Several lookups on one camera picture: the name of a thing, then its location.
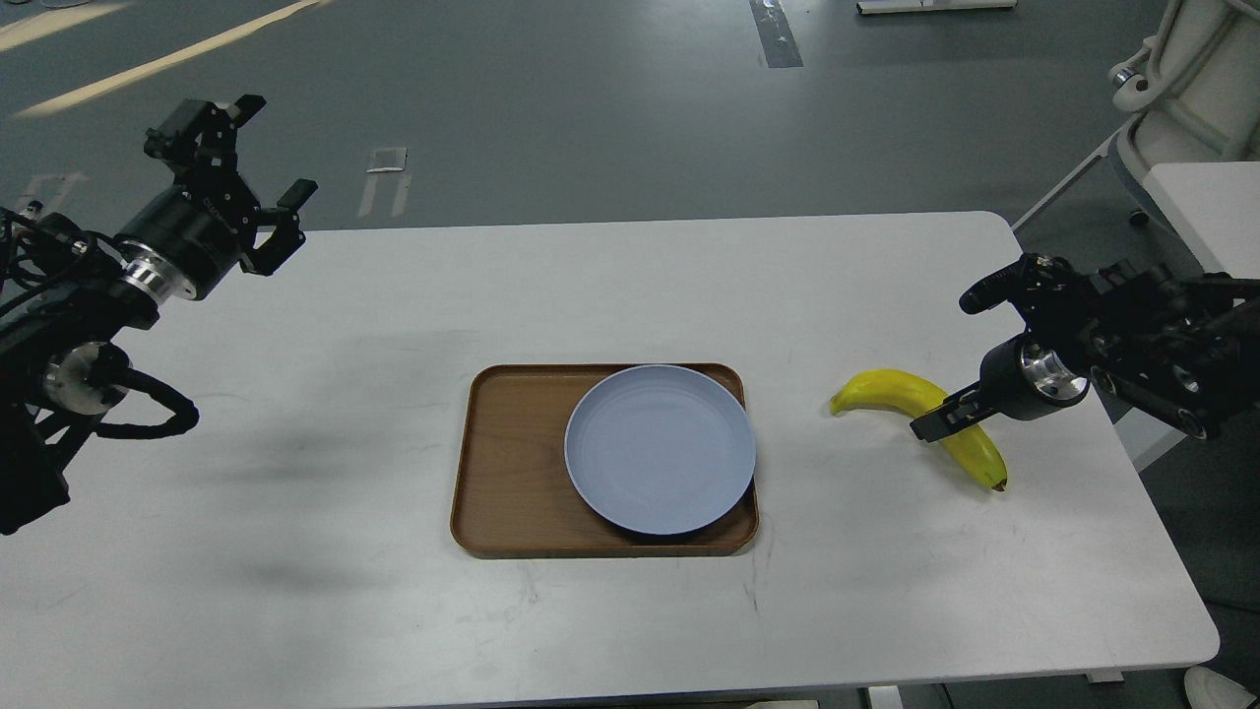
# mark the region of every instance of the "plate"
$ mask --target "plate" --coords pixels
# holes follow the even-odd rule
[[[633,531],[698,530],[735,506],[757,451],[743,407],[712,379],[644,365],[602,380],[564,429],[564,465],[582,500]]]

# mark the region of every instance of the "banana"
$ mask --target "banana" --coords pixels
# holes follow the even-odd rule
[[[832,416],[849,409],[896,409],[912,419],[940,407],[945,390],[901,370],[868,370],[850,379],[832,398]],[[1007,489],[1007,465],[998,447],[980,427],[970,427],[944,438],[940,445],[959,466],[984,487]]]

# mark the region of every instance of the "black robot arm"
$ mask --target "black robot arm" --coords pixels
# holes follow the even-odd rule
[[[911,428],[939,441],[1000,413],[1033,421],[1081,402],[1089,380],[1196,438],[1260,402],[1260,280],[1174,278],[1128,262],[1080,273],[1024,253],[959,298],[968,314],[1009,301],[1027,329],[994,346],[980,379]]]
[[[197,424],[190,400],[131,369],[110,340],[123,326],[152,326],[170,295],[205,297],[236,263],[273,273],[305,241],[297,209],[316,184],[300,179],[263,208],[237,173],[237,130],[265,105],[261,96],[184,101],[150,128],[145,152],[175,179],[115,237],[62,214],[37,219],[38,201],[20,214],[0,209],[0,534],[69,501],[64,470],[91,436],[161,438]],[[170,418],[103,422],[129,392]]]

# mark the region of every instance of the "shoe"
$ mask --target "shoe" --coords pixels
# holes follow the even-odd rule
[[[1254,709],[1256,695],[1203,666],[1186,670],[1186,699],[1193,709]]]

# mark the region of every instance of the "wooden tray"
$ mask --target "wooden tray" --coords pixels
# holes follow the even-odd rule
[[[634,365],[500,365],[472,380],[451,535],[476,557],[701,557],[738,552],[757,533],[755,482],[713,524],[670,536],[634,533],[591,510],[568,480],[564,428],[582,395]],[[683,365],[743,404],[722,365]]]

